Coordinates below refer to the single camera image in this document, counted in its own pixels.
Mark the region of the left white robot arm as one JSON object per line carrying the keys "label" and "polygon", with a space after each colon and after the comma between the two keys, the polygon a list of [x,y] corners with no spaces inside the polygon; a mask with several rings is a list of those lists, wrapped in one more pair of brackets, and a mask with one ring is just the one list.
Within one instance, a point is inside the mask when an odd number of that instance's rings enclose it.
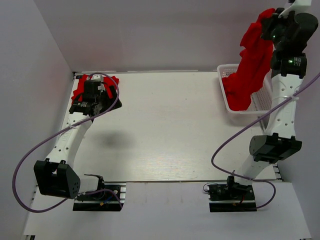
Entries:
{"label": "left white robot arm", "polygon": [[102,176],[79,174],[73,167],[81,142],[94,119],[122,106],[117,93],[118,83],[119,79],[114,76],[81,76],[71,98],[67,130],[59,135],[45,160],[38,160],[33,167],[42,195],[75,199],[88,192],[96,200],[105,196]]}

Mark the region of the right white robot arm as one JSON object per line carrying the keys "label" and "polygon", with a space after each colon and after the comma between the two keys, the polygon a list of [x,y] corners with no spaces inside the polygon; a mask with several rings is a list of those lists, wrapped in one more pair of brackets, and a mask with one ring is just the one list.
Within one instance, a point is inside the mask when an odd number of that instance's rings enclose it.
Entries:
{"label": "right white robot arm", "polygon": [[273,43],[270,61],[272,113],[263,135],[253,136],[249,157],[240,169],[227,178],[226,195],[236,200],[250,190],[252,181],[266,167],[283,161],[302,148],[296,140],[295,111],[298,93],[307,70],[304,49],[318,28],[318,19],[308,6],[292,4],[278,8],[262,21],[262,39]]}

